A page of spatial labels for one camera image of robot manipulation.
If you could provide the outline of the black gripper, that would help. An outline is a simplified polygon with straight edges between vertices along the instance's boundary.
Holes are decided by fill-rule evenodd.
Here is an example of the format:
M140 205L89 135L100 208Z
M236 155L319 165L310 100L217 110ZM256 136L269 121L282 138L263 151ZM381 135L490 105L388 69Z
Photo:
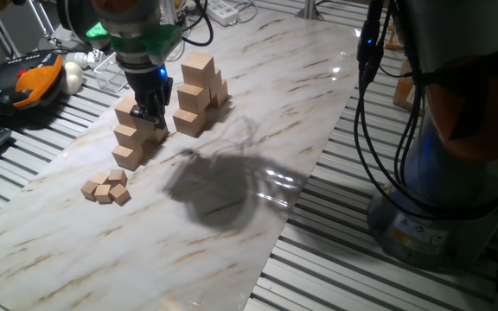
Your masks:
M138 103L130 110L134 124L150 130L164 130L167 126L165 107L170 102L174 82L168 76L166 66L146 68L141 72L126 72L125 76Z

